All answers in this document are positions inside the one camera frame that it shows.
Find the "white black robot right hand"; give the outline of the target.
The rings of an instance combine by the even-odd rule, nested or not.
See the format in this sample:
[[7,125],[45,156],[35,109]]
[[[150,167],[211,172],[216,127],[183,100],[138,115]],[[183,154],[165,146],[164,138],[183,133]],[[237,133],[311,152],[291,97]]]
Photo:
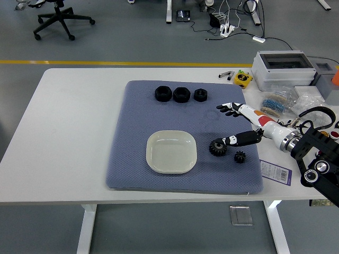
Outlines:
[[250,144],[256,144],[261,141],[262,136],[272,139],[276,147],[282,151],[286,150],[286,146],[292,137],[292,128],[281,126],[265,113],[255,110],[252,107],[241,103],[225,103],[216,107],[226,116],[240,116],[257,126],[257,131],[247,131],[232,135],[225,138],[216,139],[215,142],[232,147],[242,147]]

